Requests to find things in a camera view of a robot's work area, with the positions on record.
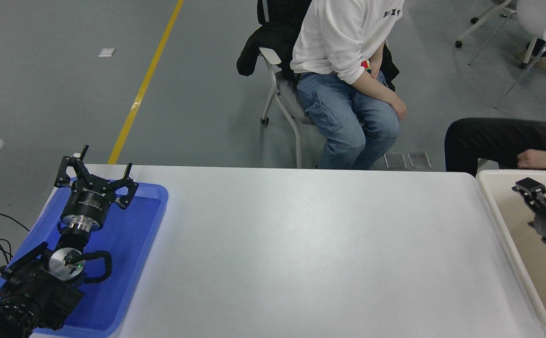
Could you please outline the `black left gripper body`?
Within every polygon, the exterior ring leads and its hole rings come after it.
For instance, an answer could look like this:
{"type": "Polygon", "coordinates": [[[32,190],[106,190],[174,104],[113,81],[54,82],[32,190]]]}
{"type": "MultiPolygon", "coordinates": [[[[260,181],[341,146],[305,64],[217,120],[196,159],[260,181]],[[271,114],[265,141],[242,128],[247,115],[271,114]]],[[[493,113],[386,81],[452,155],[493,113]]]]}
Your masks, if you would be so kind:
{"type": "Polygon", "coordinates": [[[89,182],[78,179],[72,184],[71,195],[61,213],[61,220],[73,216],[88,217],[93,221],[105,221],[109,209],[116,199],[114,190],[108,190],[110,182],[92,177],[89,182]]]}

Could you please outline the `person's hand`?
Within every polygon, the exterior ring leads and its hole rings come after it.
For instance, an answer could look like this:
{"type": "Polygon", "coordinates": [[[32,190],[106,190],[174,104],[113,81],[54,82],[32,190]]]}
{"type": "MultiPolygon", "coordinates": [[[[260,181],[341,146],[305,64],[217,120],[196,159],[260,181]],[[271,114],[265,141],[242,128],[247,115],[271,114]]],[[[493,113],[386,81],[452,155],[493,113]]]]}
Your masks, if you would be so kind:
{"type": "Polygon", "coordinates": [[[528,149],[518,154],[517,168],[546,170],[546,151],[528,149]]]}

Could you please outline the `person's right hand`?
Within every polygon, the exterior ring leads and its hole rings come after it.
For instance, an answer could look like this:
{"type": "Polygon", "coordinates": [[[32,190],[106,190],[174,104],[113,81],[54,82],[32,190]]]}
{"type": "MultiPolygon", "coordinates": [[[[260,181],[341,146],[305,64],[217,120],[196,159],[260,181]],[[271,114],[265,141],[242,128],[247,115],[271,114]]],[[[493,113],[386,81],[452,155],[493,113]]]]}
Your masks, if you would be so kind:
{"type": "Polygon", "coordinates": [[[395,111],[399,121],[402,121],[407,116],[407,105],[399,96],[394,95],[393,98],[390,99],[389,104],[395,111]]]}

